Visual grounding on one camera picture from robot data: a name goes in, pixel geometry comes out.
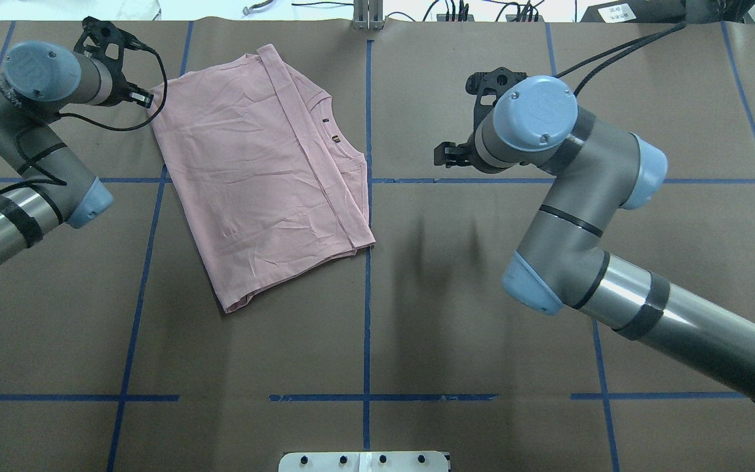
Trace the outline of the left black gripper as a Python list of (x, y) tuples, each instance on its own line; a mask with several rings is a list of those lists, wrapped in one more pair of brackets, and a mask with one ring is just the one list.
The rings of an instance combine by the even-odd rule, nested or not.
[(129, 83), (123, 73), (111, 73), (111, 92), (109, 106), (116, 106), (121, 102), (134, 102), (145, 109), (150, 109), (155, 95), (149, 90), (142, 89), (134, 83)]

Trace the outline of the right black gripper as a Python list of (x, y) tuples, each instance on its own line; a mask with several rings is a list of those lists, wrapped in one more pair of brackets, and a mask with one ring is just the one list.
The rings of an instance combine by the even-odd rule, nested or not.
[(488, 163), (483, 161), (474, 146), (474, 137), (470, 136), (467, 142), (457, 144), (455, 142), (440, 143), (433, 150), (433, 165), (437, 167), (473, 167), (485, 174), (491, 173)]

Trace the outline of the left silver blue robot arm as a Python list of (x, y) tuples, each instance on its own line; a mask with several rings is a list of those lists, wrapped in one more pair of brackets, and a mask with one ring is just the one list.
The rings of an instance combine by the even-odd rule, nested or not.
[(0, 158), (17, 172), (0, 189), (0, 265), (38, 245), (54, 228), (80, 228), (113, 204), (113, 195), (51, 123), (68, 104), (149, 108), (152, 92), (129, 83), (95, 46), (78, 52), (29, 40), (13, 46), (0, 73)]

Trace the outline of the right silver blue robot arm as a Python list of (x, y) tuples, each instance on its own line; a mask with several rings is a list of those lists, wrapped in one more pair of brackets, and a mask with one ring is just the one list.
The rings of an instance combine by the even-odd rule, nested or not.
[(755, 404), (755, 323), (604, 248), (617, 216), (665, 182), (665, 153), (595, 116), (558, 77), (500, 67), (470, 74), (465, 92), (471, 133), (435, 146), (435, 165), (530, 165), (551, 177), (501, 276), (505, 292), (538, 313), (583, 313)]

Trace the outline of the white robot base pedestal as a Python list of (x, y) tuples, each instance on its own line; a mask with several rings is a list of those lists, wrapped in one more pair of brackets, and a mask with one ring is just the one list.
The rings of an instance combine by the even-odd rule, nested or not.
[(452, 471), (449, 453), (435, 450), (287, 453), (279, 471)]

